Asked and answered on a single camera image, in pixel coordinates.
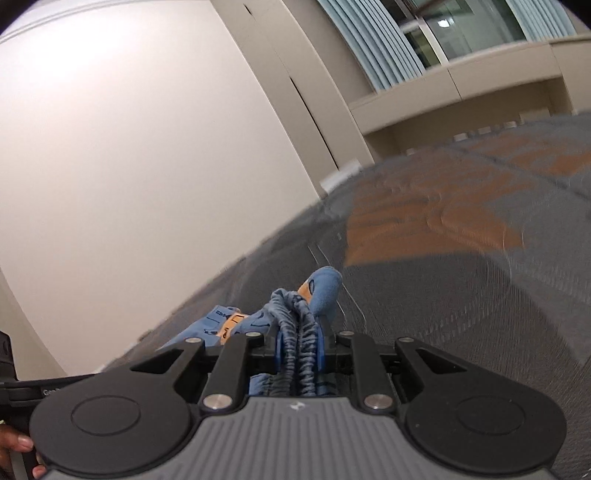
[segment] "blue fabric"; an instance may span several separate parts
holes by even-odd
[[[281,372],[273,376],[253,376],[249,385],[250,395],[318,396],[336,392],[334,375],[315,373],[317,318],[326,316],[329,321],[334,319],[342,278],[334,268],[323,267],[312,273],[305,284],[311,294],[309,303],[299,293],[280,288],[273,292],[267,305],[232,329],[231,335],[246,332],[266,334],[273,321],[279,323],[283,349]],[[190,337],[202,338],[206,346],[217,345],[220,341],[218,331],[237,312],[237,308],[218,305],[164,346]]]
[[[205,317],[193,322],[163,346],[169,346],[173,343],[181,342],[185,340],[185,338],[191,337],[199,337],[203,339],[205,341],[205,346],[214,346],[220,341],[220,337],[217,336],[219,329],[226,320],[237,311],[238,309],[233,307],[222,307],[217,305],[211,312],[205,315]]]

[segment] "black circular pad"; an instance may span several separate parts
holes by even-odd
[[[132,428],[141,417],[139,405],[125,397],[95,397],[80,403],[72,422],[91,435],[115,435]]]
[[[434,375],[410,403],[405,423],[430,456],[484,475],[551,465],[566,436],[552,400],[491,372]]]
[[[82,477],[133,475],[186,438],[189,408],[165,375],[118,370],[56,391],[35,409],[30,431],[49,466]]]
[[[505,398],[483,396],[457,406],[457,419],[466,428],[485,435],[506,435],[517,430],[525,417],[520,406]]]

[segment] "finger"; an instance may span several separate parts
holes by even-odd
[[[33,441],[9,425],[0,425],[0,447],[15,452],[30,452],[33,449]]]
[[[0,468],[6,473],[12,473],[12,460],[8,450],[0,449]]]
[[[41,478],[47,473],[47,469],[43,465],[37,465],[33,469],[33,478]]]

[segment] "fingernail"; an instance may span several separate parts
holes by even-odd
[[[18,436],[18,444],[25,448],[33,448],[33,441],[25,435]]]
[[[44,466],[41,466],[41,465],[37,465],[33,469],[33,477],[34,478],[41,478],[46,473],[47,473],[47,469]]]

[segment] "orange label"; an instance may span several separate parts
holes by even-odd
[[[220,337],[220,343],[222,345],[226,343],[228,338],[230,338],[232,329],[246,317],[248,317],[248,315],[244,315],[243,313],[234,313],[228,320],[224,322],[222,328],[220,328],[219,332],[217,333],[217,336]]]
[[[310,285],[308,285],[308,282],[307,281],[302,284],[302,286],[298,289],[297,292],[302,297],[304,297],[304,299],[306,300],[306,302],[310,303],[310,300],[312,300],[312,292],[310,291]]]

